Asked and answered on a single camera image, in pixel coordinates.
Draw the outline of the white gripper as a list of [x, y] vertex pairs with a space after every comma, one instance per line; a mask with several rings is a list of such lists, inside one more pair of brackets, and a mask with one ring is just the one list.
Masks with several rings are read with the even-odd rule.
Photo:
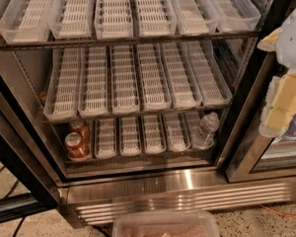
[[[288, 69], [296, 69], [296, 8], [281, 28], [261, 39], [258, 49], [276, 51], [277, 62]], [[296, 70], [282, 77], [273, 76], [268, 85], [259, 133], [265, 137], [282, 134], [296, 114]]]

